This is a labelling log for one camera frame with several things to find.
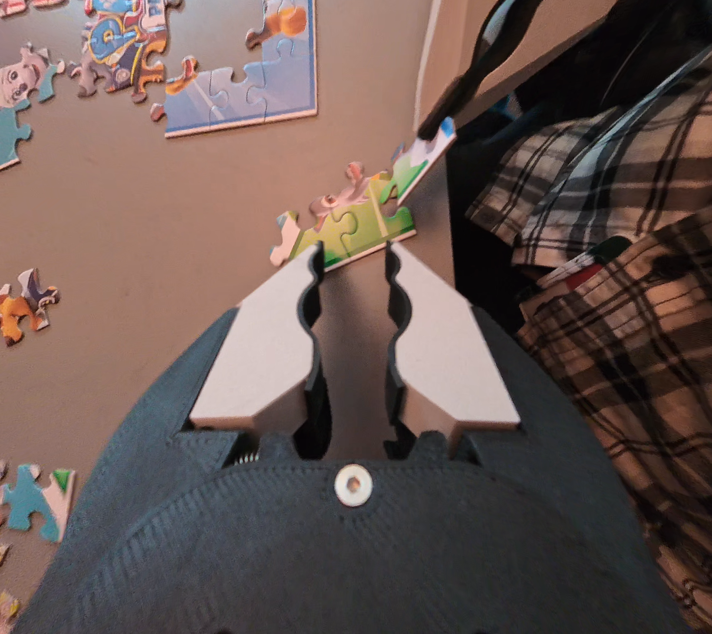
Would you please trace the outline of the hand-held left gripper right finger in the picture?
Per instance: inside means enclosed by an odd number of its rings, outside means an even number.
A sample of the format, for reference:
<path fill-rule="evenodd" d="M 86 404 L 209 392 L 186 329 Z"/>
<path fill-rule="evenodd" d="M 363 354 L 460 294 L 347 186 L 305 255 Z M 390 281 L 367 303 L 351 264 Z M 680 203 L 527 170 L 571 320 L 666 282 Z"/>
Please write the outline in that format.
<path fill-rule="evenodd" d="M 521 418 L 494 362 L 471 303 L 401 243 L 388 243 L 388 314 L 396 332 L 387 348 L 385 400 L 404 459 L 425 433 L 444 436 L 454 455 L 464 433 L 517 430 Z"/>

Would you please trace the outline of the plaid shirt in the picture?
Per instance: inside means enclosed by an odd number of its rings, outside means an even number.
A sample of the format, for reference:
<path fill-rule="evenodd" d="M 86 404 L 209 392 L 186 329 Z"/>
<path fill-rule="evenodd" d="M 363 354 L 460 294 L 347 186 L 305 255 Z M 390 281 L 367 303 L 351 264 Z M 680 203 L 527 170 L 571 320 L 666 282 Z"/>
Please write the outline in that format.
<path fill-rule="evenodd" d="M 607 452 L 681 614 L 711 632 L 711 51 L 628 111 L 517 141 L 467 218 L 550 269 L 518 339 Z"/>

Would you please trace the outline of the teal green corner puzzle piece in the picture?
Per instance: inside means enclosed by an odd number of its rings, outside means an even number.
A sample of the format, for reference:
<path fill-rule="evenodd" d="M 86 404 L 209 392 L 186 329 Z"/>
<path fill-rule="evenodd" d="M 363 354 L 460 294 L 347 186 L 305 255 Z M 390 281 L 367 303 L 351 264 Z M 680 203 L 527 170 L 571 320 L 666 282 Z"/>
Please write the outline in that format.
<path fill-rule="evenodd" d="M 8 528 L 26 532 L 31 527 L 31 516 L 40 514 L 44 524 L 40 528 L 42 539 L 60 543 L 65 535 L 76 471 L 55 469 L 49 474 L 49 486 L 41 487 L 39 478 L 42 469 L 38 464 L 21 464 L 17 469 L 14 486 L 1 487 L 1 504 L 9 505 Z"/>

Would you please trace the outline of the orange dog face puzzle piece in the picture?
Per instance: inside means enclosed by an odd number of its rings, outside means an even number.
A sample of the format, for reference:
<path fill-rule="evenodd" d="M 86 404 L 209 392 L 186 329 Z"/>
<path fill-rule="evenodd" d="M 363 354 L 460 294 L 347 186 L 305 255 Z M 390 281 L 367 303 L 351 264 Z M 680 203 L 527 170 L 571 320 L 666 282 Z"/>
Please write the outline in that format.
<path fill-rule="evenodd" d="M 41 287 L 39 270 L 36 267 L 20 273 L 17 281 L 21 287 L 19 296 L 12 296 L 9 283 L 1 288 L 1 336 L 8 347 L 23 340 L 21 322 L 24 318 L 30 320 L 30 327 L 34 332 L 49 327 L 47 310 L 60 302 L 60 291 L 57 287 Z"/>

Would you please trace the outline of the grey purple puzzle piece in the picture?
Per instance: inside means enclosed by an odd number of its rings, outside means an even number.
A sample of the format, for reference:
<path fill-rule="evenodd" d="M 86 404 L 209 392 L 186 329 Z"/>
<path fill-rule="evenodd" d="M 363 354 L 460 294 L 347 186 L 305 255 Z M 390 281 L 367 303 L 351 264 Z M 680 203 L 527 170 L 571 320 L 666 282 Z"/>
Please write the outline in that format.
<path fill-rule="evenodd" d="M 69 63 L 67 70 L 71 78 L 78 79 L 78 96 L 88 98 L 96 94 L 99 81 L 106 93 L 129 88 L 135 82 L 138 66 L 139 56 L 129 52 L 120 57 L 112 54 L 106 61 L 86 56 L 80 62 Z"/>

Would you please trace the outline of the green puzzle section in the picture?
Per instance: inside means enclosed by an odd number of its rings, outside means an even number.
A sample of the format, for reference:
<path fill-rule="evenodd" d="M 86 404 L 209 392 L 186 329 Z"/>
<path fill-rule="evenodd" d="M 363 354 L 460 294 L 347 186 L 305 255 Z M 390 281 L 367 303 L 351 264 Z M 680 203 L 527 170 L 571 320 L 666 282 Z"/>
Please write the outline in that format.
<path fill-rule="evenodd" d="M 281 243 L 271 247 L 269 258 L 273 266 L 280 267 L 321 242 L 324 269 L 329 272 L 384 248 L 388 242 L 416 234 L 408 208 L 399 207 L 390 216 L 383 214 L 380 196 L 388 183 L 386 173 L 368 175 L 362 163 L 350 162 L 345 176 L 347 185 L 340 192 L 324 194 L 310 202 L 312 227 L 300 229 L 296 211 L 286 211 L 278 217 Z"/>

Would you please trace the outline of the assembled light blue puzzle section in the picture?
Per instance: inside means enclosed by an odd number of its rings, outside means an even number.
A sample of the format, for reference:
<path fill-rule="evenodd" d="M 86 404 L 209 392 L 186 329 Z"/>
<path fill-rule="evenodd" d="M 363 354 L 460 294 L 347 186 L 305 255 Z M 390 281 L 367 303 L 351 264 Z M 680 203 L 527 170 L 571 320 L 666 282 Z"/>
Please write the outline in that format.
<path fill-rule="evenodd" d="M 307 9 L 306 30 L 248 49 L 256 56 L 240 81 L 232 67 L 200 70 L 195 57 L 183 58 L 182 73 L 166 83 L 164 101 L 150 108 L 153 122 L 166 122 L 167 138 L 317 114 L 316 2 L 283 2 Z"/>

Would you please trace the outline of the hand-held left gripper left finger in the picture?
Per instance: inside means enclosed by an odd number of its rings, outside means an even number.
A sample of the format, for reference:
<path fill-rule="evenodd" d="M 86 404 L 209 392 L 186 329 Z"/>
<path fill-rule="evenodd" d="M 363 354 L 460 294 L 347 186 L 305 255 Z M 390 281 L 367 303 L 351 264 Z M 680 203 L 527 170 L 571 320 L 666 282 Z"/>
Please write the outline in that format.
<path fill-rule="evenodd" d="M 240 302 L 191 409 L 194 427 L 285 434 L 303 459 L 324 457 L 333 422 L 313 332 L 324 272 L 316 242 Z"/>

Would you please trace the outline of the assembled teal puzzle section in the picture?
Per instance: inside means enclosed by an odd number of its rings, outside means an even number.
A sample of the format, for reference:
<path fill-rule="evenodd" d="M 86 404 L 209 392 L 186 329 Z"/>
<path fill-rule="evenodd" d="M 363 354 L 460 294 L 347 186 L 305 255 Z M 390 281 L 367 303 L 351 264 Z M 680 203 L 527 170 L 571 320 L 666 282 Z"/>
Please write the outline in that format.
<path fill-rule="evenodd" d="M 54 97 L 55 77 L 65 72 L 63 59 L 53 63 L 48 49 L 36 49 L 31 42 L 20 48 L 18 62 L 1 68 L 1 169 L 20 162 L 16 146 L 31 138 L 28 124 L 20 125 L 17 114 L 31 105 L 29 96 L 36 93 L 39 103 Z"/>

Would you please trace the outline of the green white blue puzzle piece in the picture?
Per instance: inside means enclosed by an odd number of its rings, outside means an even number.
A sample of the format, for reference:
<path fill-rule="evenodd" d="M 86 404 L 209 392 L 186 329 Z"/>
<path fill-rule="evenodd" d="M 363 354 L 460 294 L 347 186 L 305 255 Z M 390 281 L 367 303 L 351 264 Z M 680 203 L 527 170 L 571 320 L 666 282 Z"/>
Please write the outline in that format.
<path fill-rule="evenodd" d="M 390 184 L 400 207 L 432 167 L 456 141 L 456 126 L 452 117 L 442 120 L 432 140 L 417 138 L 407 149 L 399 148 L 392 160 Z"/>

